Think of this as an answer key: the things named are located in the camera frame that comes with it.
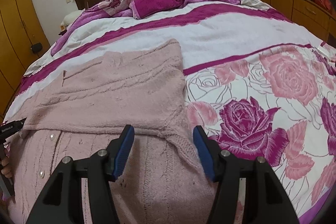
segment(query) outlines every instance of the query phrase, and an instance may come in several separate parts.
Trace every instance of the knit sweater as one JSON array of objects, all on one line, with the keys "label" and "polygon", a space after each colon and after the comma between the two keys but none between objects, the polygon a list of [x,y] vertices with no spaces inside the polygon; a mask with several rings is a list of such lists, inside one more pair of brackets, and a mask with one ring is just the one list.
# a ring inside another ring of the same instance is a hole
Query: knit sweater
[{"label": "knit sweater", "polygon": [[[8,205],[11,219],[26,222],[64,156],[90,157],[131,124],[135,141],[124,173],[110,183],[120,222],[206,223],[215,185],[192,142],[184,85],[175,40],[150,51],[106,52],[64,71],[12,118],[27,117],[10,148],[16,194]],[[92,223],[87,180],[82,196],[85,223]]]}]

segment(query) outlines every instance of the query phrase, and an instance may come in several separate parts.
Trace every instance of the hand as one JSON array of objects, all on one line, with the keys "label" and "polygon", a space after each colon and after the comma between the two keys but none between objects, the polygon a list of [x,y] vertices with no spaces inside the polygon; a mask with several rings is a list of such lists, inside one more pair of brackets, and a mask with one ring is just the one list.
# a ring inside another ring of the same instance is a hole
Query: hand
[{"label": "hand", "polygon": [[13,176],[12,168],[11,165],[9,164],[9,158],[7,156],[1,161],[1,165],[3,166],[1,173],[5,175],[6,178],[11,178]]}]

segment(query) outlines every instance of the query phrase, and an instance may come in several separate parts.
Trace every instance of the purple pillow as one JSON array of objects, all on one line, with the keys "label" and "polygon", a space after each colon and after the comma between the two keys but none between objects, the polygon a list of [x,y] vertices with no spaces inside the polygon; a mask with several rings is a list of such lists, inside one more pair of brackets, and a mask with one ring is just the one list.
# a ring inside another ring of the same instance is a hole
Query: purple pillow
[{"label": "purple pillow", "polygon": [[135,19],[142,19],[157,12],[179,8],[184,0],[133,0],[129,7]]}]

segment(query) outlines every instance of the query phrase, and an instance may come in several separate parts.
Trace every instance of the pearl button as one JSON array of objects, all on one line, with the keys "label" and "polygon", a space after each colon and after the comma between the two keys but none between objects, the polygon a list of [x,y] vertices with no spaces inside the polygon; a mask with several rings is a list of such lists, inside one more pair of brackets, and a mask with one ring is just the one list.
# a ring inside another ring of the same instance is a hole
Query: pearl button
[{"label": "pearl button", "polygon": [[44,171],[39,171],[40,178],[44,178]]}]

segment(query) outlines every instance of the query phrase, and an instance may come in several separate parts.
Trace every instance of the bed sheet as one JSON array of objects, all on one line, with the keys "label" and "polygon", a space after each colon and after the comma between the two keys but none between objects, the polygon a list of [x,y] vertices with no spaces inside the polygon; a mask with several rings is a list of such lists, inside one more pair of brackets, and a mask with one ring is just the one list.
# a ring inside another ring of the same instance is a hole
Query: bed sheet
[{"label": "bed sheet", "polygon": [[143,20],[103,18],[77,28],[59,52],[48,51],[27,70],[5,120],[64,70],[107,51],[148,50],[174,38],[182,49],[191,127],[201,124],[240,157],[264,155],[300,223],[308,224],[336,179],[335,76],[316,51],[322,40],[259,0],[240,1],[193,3]]}]

